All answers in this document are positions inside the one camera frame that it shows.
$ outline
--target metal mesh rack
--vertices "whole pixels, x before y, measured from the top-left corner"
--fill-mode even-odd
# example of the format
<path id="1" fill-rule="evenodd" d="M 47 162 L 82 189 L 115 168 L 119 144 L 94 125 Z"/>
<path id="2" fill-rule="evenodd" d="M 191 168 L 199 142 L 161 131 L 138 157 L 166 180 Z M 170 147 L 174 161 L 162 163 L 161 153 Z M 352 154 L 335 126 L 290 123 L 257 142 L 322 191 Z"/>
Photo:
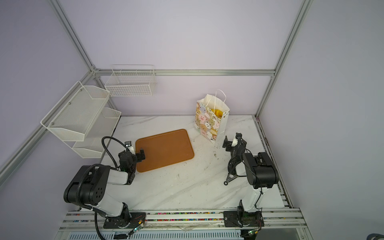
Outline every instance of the metal mesh rack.
<path id="1" fill-rule="evenodd" d="M 62 141 L 84 141 L 109 99 L 107 90 L 83 86 L 80 82 L 75 85 L 79 85 L 79 89 L 60 112 L 50 122 L 46 122 L 50 113 L 41 121 Z"/>
<path id="2" fill-rule="evenodd" d="M 111 108 L 103 108 L 92 129 L 84 141 L 76 142 L 72 149 L 82 158 L 101 158 L 104 148 L 101 139 L 111 136 L 120 118 L 121 112 Z"/>
<path id="3" fill-rule="evenodd" d="M 153 65 L 111 65 L 105 89 L 112 97 L 152 96 L 156 86 Z"/>

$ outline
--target wire mesh basket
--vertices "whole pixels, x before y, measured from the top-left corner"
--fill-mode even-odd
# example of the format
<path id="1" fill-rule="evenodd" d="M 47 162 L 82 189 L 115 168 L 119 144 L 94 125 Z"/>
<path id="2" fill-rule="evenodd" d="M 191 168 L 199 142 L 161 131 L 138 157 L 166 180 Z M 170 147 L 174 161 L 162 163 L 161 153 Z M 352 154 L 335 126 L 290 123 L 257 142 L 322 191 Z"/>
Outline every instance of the wire mesh basket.
<path id="1" fill-rule="evenodd" d="M 85 140 L 76 142 L 73 147 L 71 147 L 73 151 L 79 154 L 82 158 L 101 158 L 104 152 L 101 139 L 105 136 L 112 136 L 120 119 L 120 115 L 121 112 L 117 110 L 103 108 Z"/>
<path id="2" fill-rule="evenodd" d="M 84 141 L 109 99 L 109 91 L 96 86 L 83 86 L 60 112 L 50 121 L 41 121 L 51 133 L 62 141 Z"/>
<path id="3" fill-rule="evenodd" d="M 111 65 L 105 89 L 112 97 L 152 96 L 156 86 L 153 65 Z"/>

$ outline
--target white wire basket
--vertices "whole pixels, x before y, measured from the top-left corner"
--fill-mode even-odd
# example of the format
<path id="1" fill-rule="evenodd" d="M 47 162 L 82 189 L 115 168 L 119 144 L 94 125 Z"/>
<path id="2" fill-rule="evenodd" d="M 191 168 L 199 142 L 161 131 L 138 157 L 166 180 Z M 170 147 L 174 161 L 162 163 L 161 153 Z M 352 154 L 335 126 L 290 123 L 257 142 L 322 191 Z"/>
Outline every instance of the white wire basket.
<path id="1" fill-rule="evenodd" d="M 95 86 L 80 87 L 53 120 L 40 122 L 62 141 L 84 141 L 109 99 L 109 91 Z"/>
<path id="2" fill-rule="evenodd" d="M 104 153 L 101 139 L 105 136 L 112 136 L 120 116 L 121 112 L 119 111 L 111 108 L 103 108 L 85 140 L 76 142 L 73 147 L 71 147 L 73 151 L 82 158 L 101 158 Z"/>
<path id="3" fill-rule="evenodd" d="M 105 89 L 112 97 L 152 96 L 156 86 L 153 65 L 111 65 Z"/>

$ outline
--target light blue slotted panel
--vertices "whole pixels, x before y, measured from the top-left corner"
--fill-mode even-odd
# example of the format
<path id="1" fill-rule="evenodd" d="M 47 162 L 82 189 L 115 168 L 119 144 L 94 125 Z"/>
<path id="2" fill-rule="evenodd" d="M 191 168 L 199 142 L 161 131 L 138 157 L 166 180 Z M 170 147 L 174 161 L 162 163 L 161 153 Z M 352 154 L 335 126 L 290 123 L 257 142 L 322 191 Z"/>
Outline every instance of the light blue slotted panel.
<path id="1" fill-rule="evenodd" d="M 101 232 L 106 240 L 112 240 L 115 234 L 126 234 L 128 232 Z M 93 240 L 99 239 L 96 232 L 71 232 L 68 240 Z M 223 230 L 172 230 L 172 231 L 139 231 L 131 236 L 131 239 L 193 239 L 193 240 L 238 240 L 240 230 L 223 229 Z"/>

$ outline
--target bag handle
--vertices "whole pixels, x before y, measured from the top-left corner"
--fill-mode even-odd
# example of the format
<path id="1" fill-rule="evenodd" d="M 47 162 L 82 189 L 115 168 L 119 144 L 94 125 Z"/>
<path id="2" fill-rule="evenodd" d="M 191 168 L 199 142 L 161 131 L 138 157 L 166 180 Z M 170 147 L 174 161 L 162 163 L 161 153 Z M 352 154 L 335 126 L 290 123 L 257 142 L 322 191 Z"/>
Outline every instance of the bag handle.
<path id="1" fill-rule="evenodd" d="M 215 112 L 215 108 L 216 108 L 217 90 L 221 91 L 220 89 L 216 89 L 216 93 L 215 93 L 215 105 L 214 105 L 214 112 Z M 222 106 L 222 107 L 224 107 L 224 103 L 225 103 L 225 100 L 227 99 L 227 96 L 225 95 L 225 93 L 224 93 L 223 91 L 221 91 L 221 92 L 222 92 L 222 93 L 224 94 L 224 96 L 225 96 L 225 99 L 224 99 L 224 101 L 223 101 L 223 106 Z"/>

